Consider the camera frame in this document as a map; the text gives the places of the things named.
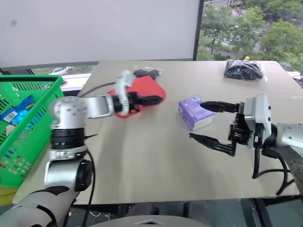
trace wooden table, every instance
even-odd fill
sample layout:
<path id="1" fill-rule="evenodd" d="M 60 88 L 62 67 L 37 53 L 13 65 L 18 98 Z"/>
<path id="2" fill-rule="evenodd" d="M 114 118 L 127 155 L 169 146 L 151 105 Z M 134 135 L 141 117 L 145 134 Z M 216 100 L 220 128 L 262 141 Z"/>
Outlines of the wooden table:
<path id="1" fill-rule="evenodd" d="M 102 61 L 81 92 L 112 82 L 124 69 L 135 65 L 164 69 L 157 82 L 165 89 L 163 103 L 126 120 L 116 116 L 88 119 L 87 140 L 97 171 L 92 203 L 212 200 L 274 196 L 282 173 L 253 180 L 253 150 L 239 145 L 236 156 L 214 151 L 189 138 L 189 129 L 178 114 L 180 100 L 198 95 L 203 100 L 240 102 L 266 93 L 272 106 L 272 122 L 302 122 L 303 90 L 274 61 L 260 62 L 265 77 L 247 82 L 222 76 L 224 61 Z M 91 94 L 105 94 L 111 87 Z M 228 142 L 229 125 L 235 115 L 217 113 L 213 122 L 196 131 Z M 42 189 L 47 157 L 36 162 L 17 192 L 18 202 Z M 261 156 L 260 171 L 281 168 L 277 160 Z M 76 204 L 87 204 L 90 188 Z M 283 195 L 298 194 L 295 184 Z"/>

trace green plastic basket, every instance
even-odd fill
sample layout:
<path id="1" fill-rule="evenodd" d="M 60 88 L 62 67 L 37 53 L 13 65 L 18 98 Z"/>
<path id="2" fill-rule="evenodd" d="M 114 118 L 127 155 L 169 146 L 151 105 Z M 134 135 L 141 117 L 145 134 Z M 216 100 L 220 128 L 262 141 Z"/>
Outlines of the green plastic basket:
<path id="1" fill-rule="evenodd" d="M 8 123 L 0 121 L 0 188 L 18 188 L 51 136 L 50 103 L 63 97 L 58 75 L 1 75 L 0 113 L 33 95 L 35 105 L 6 136 Z"/>

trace floor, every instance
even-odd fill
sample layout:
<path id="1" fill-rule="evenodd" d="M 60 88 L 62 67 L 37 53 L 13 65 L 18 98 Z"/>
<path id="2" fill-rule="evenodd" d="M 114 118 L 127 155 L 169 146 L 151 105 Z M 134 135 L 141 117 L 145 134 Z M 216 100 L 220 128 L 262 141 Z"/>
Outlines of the floor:
<path id="1" fill-rule="evenodd" d="M 191 218 L 213 227 L 250 227 L 245 223 L 240 200 L 195 201 Z M 0 207 L 0 214 L 10 206 Z M 303 205 L 301 201 L 290 201 L 267 207 L 273 227 L 303 227 Z M 116 218 L 113 215 L 101 213 L 98 217 L 89 214 L 87 226 L 91 226 L 108 219 Z M 71 209 L 67 227 L 81 227 L 84 210 Z M 253 212 L 256 227 L 261 227 L 257 213 Z"/>

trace red object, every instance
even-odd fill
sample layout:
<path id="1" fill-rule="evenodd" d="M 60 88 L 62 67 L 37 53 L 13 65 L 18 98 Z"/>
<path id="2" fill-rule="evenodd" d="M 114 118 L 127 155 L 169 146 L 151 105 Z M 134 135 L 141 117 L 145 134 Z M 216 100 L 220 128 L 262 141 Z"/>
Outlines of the red object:
<path id="1" fill-rule="evenodd" d="M 133 81 L 133 84 L 131 87 L 126 89 L 127 92 L 129 91 L 136 91 L 139 96 L 160 96 L 164 99 L 165 97 L 165 91 L 163 88 L 161 88 L 150 76 L 140 77 L 136 78 Z M 110 95 L 115 95 L 115 90 L 111 90 L 108 92 Z M 148 106 L 139 106 L 140 111 L 147 108 Z M 128 118 L 136 113 L 130 113 L 125 116 L 121 116 L 120 114 L 115 114 L 118 117 L 121 118 Z"/>

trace tissue box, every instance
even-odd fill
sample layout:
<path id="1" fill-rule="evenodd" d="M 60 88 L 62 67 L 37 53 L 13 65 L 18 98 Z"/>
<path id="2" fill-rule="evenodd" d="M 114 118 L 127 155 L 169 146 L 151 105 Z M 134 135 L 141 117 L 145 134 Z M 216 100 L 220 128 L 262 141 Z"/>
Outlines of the tissue box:
<path id="1" fill-rule="evenodd" d="M 214 112 L 200 107 L 200 103 L 198 96 L 179 102 L 179 114 L 192 131 L 210 124 L 214 118 Z"/>

